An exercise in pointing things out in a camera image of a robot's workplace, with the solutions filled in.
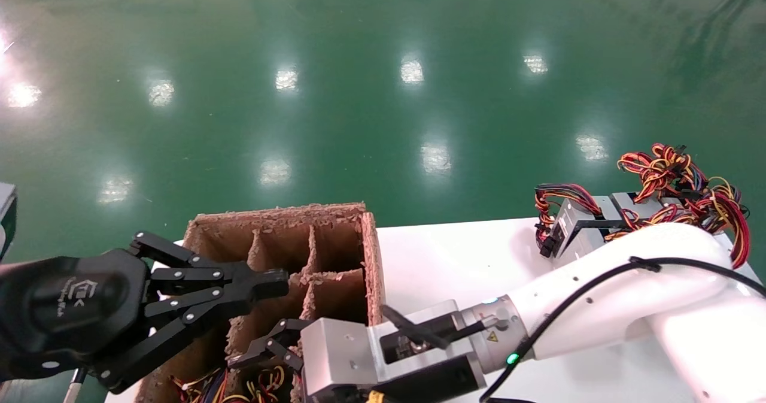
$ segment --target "table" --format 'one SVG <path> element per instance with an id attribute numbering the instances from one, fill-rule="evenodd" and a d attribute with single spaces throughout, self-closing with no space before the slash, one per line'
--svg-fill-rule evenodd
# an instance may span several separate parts
<path id="1" fill-rule="evenodd" d="M 534 245 L 537 218 L 378 228 L 386 303 L 413 313 L 446 299 L 460 308 L 509 293 L 552 269 Z M 727 237 L 720 242 L 730 247 Z M 740 271 L 757 278 L 749 265 Z M 487 375 L 491 383 L 497 373 Z M 131 403 L 137 387 L 107 395 Z M 475 403 L 473 392 L 453 403 Z M 522 363 L 498 397 L 537 403 L 688 402 L 694 398 L 654 338 Z"/>

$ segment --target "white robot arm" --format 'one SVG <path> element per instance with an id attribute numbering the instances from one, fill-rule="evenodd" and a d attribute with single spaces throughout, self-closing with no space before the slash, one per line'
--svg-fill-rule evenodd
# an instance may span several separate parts
<path id="1" fill-rule="evenodd" d="M 444 401 L 484 387 L 484 374 L 511 364 L 653 333 L 700 401 L 766 399 L 766 300 L 741 283 L 691 266 L 611 275 L 553 318 L 531 350 L 517 353 L 567 298 L 610 270 L 630 268 L 632 257 L 688 258 L 731 269 L 728 252 L 713 236 L 663 223 L 498 299 L 460 311 L 449 300 L 407 316 L 446 338 L 444 349 L 397 329 L 401 321 L 366 327 L 320 319 L 301 332 L 307 395 L 333 401 L 337 389 L 355 386 L 394 401 Z"/>

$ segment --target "black cable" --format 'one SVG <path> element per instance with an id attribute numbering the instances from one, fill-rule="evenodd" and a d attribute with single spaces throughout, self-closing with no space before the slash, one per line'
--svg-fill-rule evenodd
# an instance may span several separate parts
<path id="1" fill-rule="evenodd" d="M 476 334 L 477 332 L 482 332 L 485 329 L 487 329 L 486 326 L 481 321 L 473 322 L 470 326 L 463 327 L 456 332 L 453 332 L 451 335 L 448 335 L 446 340 L 448 340 L 450 343 L 457 342 L 458 340 L 461 340 L 465 337 L 470 337 L 471 335 Z"/>
<path id="2" fill-rule="evenodd" d="M 632 256 L 629 259 L 629 263 L 623 264 L 621 266 L 615 267 L 614 269 L 610 269 L 608 272 L 603 273 L 602 275 L 599 275 L 598 277 L 594 278 L 588 283 L 585 283 L 585 285 L 581 286 L 577 291 L 574 291 L 567 299 L 565 299 L 561 304 L 556 307 L 556 309 L 550 313 L 550 315 L 542 321 L 540 326 L 534 330 L 533 333 L 531 333 L 530 337 L 527 338 L 527 340 L 522 341 L 519 343 L 519 346 L 516 347 L 516 350 L 511 354 L 513 356 L 515 354 L 515 358 L 512 360 L 512 362 L 509 362 L 508 365 L 506 365 L 505 370 L 503 370 L 503 373 L 500 374 L 498 379 L 496 379 L 495 382 L 493 382 L 492 386 L 487 389 L 487 391 L 481 395 L 479 398 L 479 401 L 481 403 L 491 403 L 492 401 L 501 401 L 501 399 L 493 399 L 492 394 L 494 394 L 497 389 L 503 384 L 503 382 L 506 381 L 508 376 L 513 373 L 513 370 L 516 368 L 517 365 L 519 365 L 519 362 L 524 359 L 526 354 L 529 352 L 532 346 L 534 346 L 534 343 L 538 341 L 538 339 L 541 337 L 542 333 L 545 332 L 545 330 L 548 329 L 548 327 L 551 326 L 553 321 L 558 318 L 558 316 L 561 315 L 561 313 L 564 312 L 570 305 L 572 305 L 578 298 L 583 296 L 586 292 L 590 291 L 591 289 L 595 288 L 596 286 L 600 285 L 601 283 L 604 283 L 607 280 L 610 280 L 610 278 L 615 277 L 616 275 L 620 275 L 624 272 L 630 271 L 632 269 L 648 269 L 649 271 L 653 272 L 660 272 L 662 270 L 663 265 L 681 265 L 681 266 L 690 266 L 692 268 L 698 268 L 698 269 L 705 269 L 710 272 L 714 272 L 716 274 L 722 275 L 723 277 L 728 277 L 731 280 L 736 280 L 739 283 L 744 284 L 745 286 L 749 287 L 750 289 L 753 289 L 758 294 L 761 294 L 764 298 L 766 298 L 766 288 L 764 288 L 761 283 L 756 282 L 755 280 L 752 280 L 752 278 L 745 277 L 744 275 L 741 275 L 738 272 L 735 272 L 733 270 L 730 270 L 728 268 L 724 268 L 722 266 L 717 266 L 711 263 L 706 263 L 704 261 L 697 261 L 696 259 L 687 259 L 687 258 L 653 258 L 653 259 L 642 259 L 637 258 L 635 256 Z"/>

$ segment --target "green floor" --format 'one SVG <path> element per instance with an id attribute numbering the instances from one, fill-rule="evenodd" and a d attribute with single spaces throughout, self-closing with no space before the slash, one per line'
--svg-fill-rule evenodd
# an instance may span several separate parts
<path id="1" fill-rule="evenodd" d="M 637 189 L 615 160 L 660 141 L 743 190 L 766 273 L 764 0 L 0 0 L 0 38 L 10 261 L 307 203 L 528 217 L 541 182 Z"/>

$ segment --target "wire harness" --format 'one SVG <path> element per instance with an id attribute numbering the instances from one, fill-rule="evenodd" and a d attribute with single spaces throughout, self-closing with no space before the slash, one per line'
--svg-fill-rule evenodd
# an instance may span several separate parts
<path id="1" fill-rule="evenodd" d="M 638 151 L 620 157 L 618 168 L 638 174 L 641 180 L 641 190 L 635 195 L 634 203 L 656 196 L 658 199 L 679 198 L 682 206 L 667 204 L 646 219 L 641 219 L 632 210 L 621 209 L 624 228 L 607 234 L 604 239 L 608 242 L 646 226 L 667 222 L 687 223 L 711 234 L 730 229 L 734 235 L 731 263 L 737 269 L 750 255 L 750 229 L 747 227 L 750 211 L 741 204 L 741 192 L 735 186 L 723 177 L 706 177 L 685 151 L 686 146 L 656 143 L 651 154 Z M 538 185 L 534 190 L 534 206 L 539 213 L 539 223 L 534 225 L 534 238 L 545 256 L 550 254 L 555 243 L 550 237 L 555 223 L 551 204 L 560 206 L 550 198 L 566 198 L 595 216 L 601 215 L 593 196 L 578 184 Z"/>

